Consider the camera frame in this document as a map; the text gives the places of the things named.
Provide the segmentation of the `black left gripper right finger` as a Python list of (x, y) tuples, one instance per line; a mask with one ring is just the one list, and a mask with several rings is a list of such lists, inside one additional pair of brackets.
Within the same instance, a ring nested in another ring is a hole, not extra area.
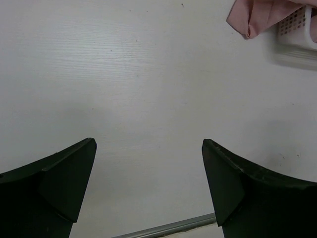
[(211, 139), (202, 156), (216, 222), (226, 238), (314, 238), (317, 184), (242, 158)]

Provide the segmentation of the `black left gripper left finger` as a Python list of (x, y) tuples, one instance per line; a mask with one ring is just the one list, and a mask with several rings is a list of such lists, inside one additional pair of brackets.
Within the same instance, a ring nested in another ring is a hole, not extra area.
[(78, 220), (97, 144), (86, 138), (0, 175), (2, 238), (67, 238)]

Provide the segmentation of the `pink trousers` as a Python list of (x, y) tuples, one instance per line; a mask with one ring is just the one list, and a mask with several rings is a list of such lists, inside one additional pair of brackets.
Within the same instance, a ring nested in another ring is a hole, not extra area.
[(245, 39), (252, 39), (306, 5), (317, 9), (315, 0), (237, 0), (226, 21)]

